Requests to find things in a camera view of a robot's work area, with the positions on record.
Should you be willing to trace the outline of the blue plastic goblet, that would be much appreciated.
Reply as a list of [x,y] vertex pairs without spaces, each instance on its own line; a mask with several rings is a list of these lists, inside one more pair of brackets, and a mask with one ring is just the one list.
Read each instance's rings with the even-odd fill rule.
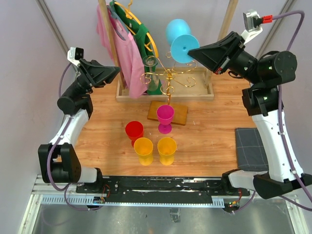
[[192,57],[188,52],[199,48],[199,42],[192,35],[188,23],[183,19],[174,19],[166,27],[166,40],[170,46],[172,58],[178,63],[189,63]]

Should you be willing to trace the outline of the clear wine glass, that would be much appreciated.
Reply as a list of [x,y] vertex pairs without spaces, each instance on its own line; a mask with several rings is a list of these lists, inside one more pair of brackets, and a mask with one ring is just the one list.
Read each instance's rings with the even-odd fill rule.
[[148,55],[142,60],[144,67],[147,67],[149,71],[145,72],[141,76],[141,82],[147,85],[147,90],[150,92],[156,91],[159,86],[159,78],[158,75],[153,71],[157,66],[157,59],[155,56]]

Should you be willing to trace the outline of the red plastic cup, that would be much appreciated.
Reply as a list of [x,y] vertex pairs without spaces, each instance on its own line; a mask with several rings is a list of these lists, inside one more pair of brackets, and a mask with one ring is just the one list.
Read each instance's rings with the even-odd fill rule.
[[131,140],[131,145],[134,146],[135,141],[143,137],[144,128],[141,122],[131,121],[126,125],[125,132],[128,138]]

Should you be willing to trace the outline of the magenta plastic goblet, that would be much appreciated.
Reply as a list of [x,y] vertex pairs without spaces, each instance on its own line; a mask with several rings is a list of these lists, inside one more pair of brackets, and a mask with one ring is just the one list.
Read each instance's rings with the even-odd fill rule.
[[173,121],[175,111],[170,105],[161,105],[156,111],[159,121],[158,130],[162,134],[169,134],[172,131],[171,123]]

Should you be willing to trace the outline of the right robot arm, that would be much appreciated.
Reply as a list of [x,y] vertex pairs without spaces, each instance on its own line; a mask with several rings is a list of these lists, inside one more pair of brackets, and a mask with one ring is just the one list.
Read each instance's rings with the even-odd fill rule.
[[242,90],[242,100],[260,134],[268,169],[225,172],[221,190],[232,195],[238,188],[248,189],[269,199],[312,183],[312,176],[303,172],[292,150],[281,100],[281,85],[295,79],[297,59],[290,51],[270,51],[255,58],[245,51],[246,42],[231,32],[216,43],[190,50],[188,55],[217,75],[228,72],[251,83]]

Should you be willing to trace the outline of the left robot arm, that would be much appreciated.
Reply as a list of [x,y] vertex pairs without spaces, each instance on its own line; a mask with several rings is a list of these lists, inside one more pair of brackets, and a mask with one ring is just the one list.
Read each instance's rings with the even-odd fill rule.
[[84,183],[92,192],[99,193],[104,188],[101,171],[81,165],[75,144],[93,113],[93,89],[110,84],[120,73],[120,68],[83,58],[70,58],[69,64],[77,67],[79,75],[57,101],[58,108],[64,113],[64,122],[52,140],[38,148],[41,175],[45,183],[59,192],[71,184]]

